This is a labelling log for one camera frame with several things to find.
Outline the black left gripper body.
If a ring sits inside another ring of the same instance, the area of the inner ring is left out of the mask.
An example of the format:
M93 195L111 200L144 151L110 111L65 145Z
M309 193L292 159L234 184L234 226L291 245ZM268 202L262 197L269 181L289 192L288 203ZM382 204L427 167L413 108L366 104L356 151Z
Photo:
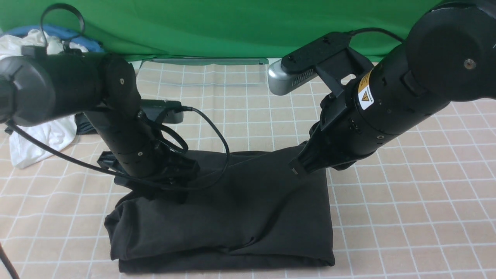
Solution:
M116 185L131 190L120 199L121 202L135 198L185 202L188 197L188 183L196 179L200 171L200 165L196 160L158 146L152 153L140 157L120 154L115 157L115 154L106 151L101 153L97 163L103 169L163 185L156 188L127 178L115 177Z

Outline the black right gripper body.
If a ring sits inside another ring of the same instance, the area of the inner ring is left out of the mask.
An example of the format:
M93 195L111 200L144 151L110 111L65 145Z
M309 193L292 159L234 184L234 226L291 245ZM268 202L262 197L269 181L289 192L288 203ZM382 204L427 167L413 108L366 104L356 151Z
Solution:
M373 129L359 113L351 94L331 93L320 106L320 118L310 129L310 139L290 162L298 176L328 167L344 170L377 150Z

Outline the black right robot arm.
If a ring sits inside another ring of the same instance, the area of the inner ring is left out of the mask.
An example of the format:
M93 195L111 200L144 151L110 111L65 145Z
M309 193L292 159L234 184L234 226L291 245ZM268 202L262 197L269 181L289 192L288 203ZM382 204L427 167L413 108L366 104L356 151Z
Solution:
M318 76L330 89L294 173L347 169L451 102L495 99L495 23L494 0L444 0L377 65L350 47L371 28L331 32L283 57L298 85Z

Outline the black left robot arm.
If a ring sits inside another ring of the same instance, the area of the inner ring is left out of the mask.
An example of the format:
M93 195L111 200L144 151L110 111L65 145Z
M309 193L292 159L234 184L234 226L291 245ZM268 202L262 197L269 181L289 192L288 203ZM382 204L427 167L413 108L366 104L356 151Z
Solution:
M25 55L1 61L1 122L39 148L115 177L145 195L191 191L200 166L170 127L183 121L177 101L142 100L133 66L118 55ZM109 148L98 166L48 148L21 128L83 113Z

